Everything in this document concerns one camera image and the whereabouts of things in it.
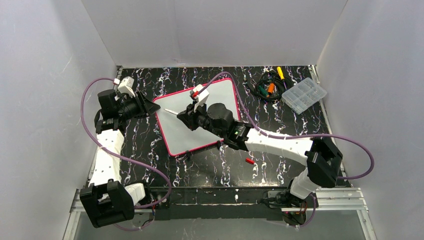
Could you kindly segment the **pink framed whiteboard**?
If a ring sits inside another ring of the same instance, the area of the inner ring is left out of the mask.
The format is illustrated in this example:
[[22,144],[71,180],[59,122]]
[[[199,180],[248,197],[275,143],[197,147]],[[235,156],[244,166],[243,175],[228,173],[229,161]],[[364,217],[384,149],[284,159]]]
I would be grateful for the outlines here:
[[175,157],[218,142],[235,141],[241,116],[230,78],[157,97],[156,118],[168,153]]

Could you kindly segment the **white red whiteboard marker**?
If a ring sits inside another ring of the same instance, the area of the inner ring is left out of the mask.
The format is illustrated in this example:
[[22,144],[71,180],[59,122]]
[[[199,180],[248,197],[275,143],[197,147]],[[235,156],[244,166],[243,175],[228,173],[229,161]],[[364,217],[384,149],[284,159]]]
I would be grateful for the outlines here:
[[167,113],[170,113],[170,114],[172,114],[174,116],[178,116],[179,115],[179,112],[176,112],[174,110],[170,110],[170,109],[167,109],[167,108],[165,108],[164,111],[166,111]]

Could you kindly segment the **red marker cap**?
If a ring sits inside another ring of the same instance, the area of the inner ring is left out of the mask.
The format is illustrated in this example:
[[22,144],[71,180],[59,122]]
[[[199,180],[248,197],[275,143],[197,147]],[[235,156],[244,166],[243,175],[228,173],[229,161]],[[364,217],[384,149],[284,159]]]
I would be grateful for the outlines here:
[[245,162],[248,163],[248,164],[250,164],[250,165],[254,165],[255,164],[255,161],[252,160],[252,159],[250,159],[250,158],[246,158],[245,159]]

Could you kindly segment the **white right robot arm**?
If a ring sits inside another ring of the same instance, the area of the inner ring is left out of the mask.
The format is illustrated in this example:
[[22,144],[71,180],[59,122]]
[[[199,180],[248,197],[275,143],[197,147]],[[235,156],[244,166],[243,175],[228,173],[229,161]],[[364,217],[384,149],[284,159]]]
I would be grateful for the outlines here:
[[278,133],[272,138],[270,132],[236,120],[222,103],[209,107],[189,104],[176,117],[191,131],[202,128],[223,139],[224,144],[234,150],[273,154],[305,166],[290,182],[286,196],[304,200],[318,188],[336,186],[343,155],[329,137],[291,139],[290,135]]

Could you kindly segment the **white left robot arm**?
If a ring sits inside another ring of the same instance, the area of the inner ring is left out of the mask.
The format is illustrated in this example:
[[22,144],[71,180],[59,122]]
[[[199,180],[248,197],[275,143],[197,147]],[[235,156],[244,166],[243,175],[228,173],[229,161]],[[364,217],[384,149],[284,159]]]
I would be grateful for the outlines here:
[[79,193],[80,201],[95,228],[131,220],[135,207],[151,202],[146,181],[121,183],[120,155],[124,134],[130,119],[143,119],[160,109],[142,92],[104,90],[98,95],[100,110],[94,117],[97,149],[93,175]]

